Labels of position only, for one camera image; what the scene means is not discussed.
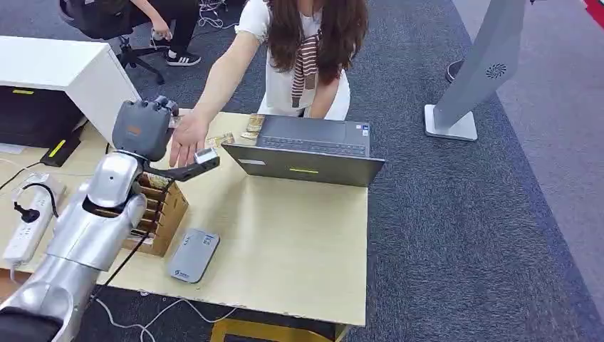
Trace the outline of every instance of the white device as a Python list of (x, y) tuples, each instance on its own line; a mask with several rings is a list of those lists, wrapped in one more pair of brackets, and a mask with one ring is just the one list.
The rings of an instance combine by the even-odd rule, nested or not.
[(455, 80), (436, 105), (424, 108), (426, 135), (478, 139), (471, 110), (515, 74), (527, 3), (527, 0), (491, 1)]
[(168, 264), (168, 274), (176, 279), (197, 283), (204, 275), (219, 241), (217, 234), (187, 230)]
[(0, 86), (64, 92), (111, 144), (122, 103), (140, 100), (107, 43), (0, 36), (0, 51)]
[[(52, 178), (49, 174), (34, 175), (24, 185), (31, 183), (42, 183), (51, 188), (57, 205), (65, 191), (65, 185)], [(20, 220), (17, 229), (13, 233), (13, 237), (9, 241), (9, 244), (6, 245), (4, 254), (2, 255), (2, 259), (6, 260), (10, 265), (19, 265), (31, 260), (46, 231), (48, 223), (53, 217), (51, 196), (48, 191), (42, 187), (33, 188), (36, 194), (33, 196), (33, 200), (27, 209), (38, 210), (40, 216), (31, 223), (25, 223)]]

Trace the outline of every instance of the striped scarf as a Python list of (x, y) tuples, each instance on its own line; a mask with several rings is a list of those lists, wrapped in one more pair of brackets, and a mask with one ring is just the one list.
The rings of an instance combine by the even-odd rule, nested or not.
[(293, 85), (291, 86), (291, 103), (293, 108), (300, 107), (300, 99), (305, 89), (315, 88), (318, 73), (317, 52), (321, 33), (318, 32), (302, 42), (298, 49), (296, 65), (293, 72)]

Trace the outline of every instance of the floor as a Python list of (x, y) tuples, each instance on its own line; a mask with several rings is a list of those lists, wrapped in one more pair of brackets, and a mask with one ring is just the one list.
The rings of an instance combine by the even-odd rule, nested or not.
[[(489, 1), (453, 0), (471, 37)], [(581, 0), (527, 4), (519, 71), (497, 92), (604, 316), (604, 29)]]
[[(0, 34), (86, 39), (49, 15), (51, 2), (0, 4)], [(454, 142), (424, 135), (422, 108), (446, 89), (444, 67), (468, 51), (487, 1), (368, 2), (370, 30), (348, 73), (348, 117), (371, 122), (372, 154), (388, 163), (370, 188), (367, 326), (348, 341), (600, 341), (602, 214), (594, 204), (604, 193), (596, 115), (602, 86), (593, 71), (604, 31), (576, 0), (537, 2), (527, 11), (521, 70), (474, 111), (479, 141)], [(229, 24), (236, 13), (234, 4), (224, 14)], [(146, 43), (148, 33), (138, 28), (133, 41)], [(165, 72), (163, 86), (140, 68), (128, 73), (144, 97), (161, 93), (190, 106), (232, 37), (231, 30), (198, 35), (191, 51), (204, 60), (195, 68), (151, 58)], [(259, 53), (225, 110), (255, 111), (263, 82)], [(569, 113), (581, 113), (586, 124)], [(103, 300), (125, 323), (149, 321), (174, 300), (107, 294)], [(224, 312), (197, 305), (208, 316)], [(235, 317), (291, 324), (246, 311)], [(153, 331), (158, 340), (181, 342), (207, 341), (210, 330), (183, 306)], [(137, 339), (110, 326), (98, 306), (78, 338)]]

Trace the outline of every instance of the white base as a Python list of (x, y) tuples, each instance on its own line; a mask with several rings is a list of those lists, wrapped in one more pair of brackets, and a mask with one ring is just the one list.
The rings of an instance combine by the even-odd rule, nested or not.
[(426, 123), (426, 135), (430, 137), (466, 141), (476, 141), (478, 139), (476, 125), (474, 124), (474, 114), (472, 112), (468, 112), (450, 128), (436, 129), (434, 128), (434, 105), (426, 105), (424, 107), (424, 119)]

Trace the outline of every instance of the dark gray carpet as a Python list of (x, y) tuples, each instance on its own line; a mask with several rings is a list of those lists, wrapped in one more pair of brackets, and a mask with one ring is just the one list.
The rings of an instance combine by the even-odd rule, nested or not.
[[(47, 2), (0, 5), (9, 14), (0, 34), (82, 38), (48, 15)], [(423, 133), (424, 104), (447, 87), (444, 66), (469, 46), (455, 7), (450, 0), (372, 0), (370, 7), (370, 33), (349, 72), (349, 118), (372, 123), (372, 152), (389, 163), (370, 189), (367, 327), (353, 329), (348, 341), (601, 341), (600, 317), (499, 100), (475, 110), (477, 143)], [(145, 42), (148, 28), (137, 32)], [(196, 38), (192, 50), (205, 62), (164, 68), (162, 87), (139, 69), (128, 73), (142, 95), (163, 93), (187, 106), (232, 34)], [(226, 110), (255, 111), (262, 84), (260, 53)], [(133, 323), (174, 299), (112, 290), (103, 300), (117, 320)], [(225, 312), (199, 306), (208, 316)], [(303, 324), (329, 334), (322, 324)], [(161, 341), (206, 341), (210, 330), (181, 306), (153, 331)], [(94, 305), (79, 340), (136, 338), (109, 326)]]

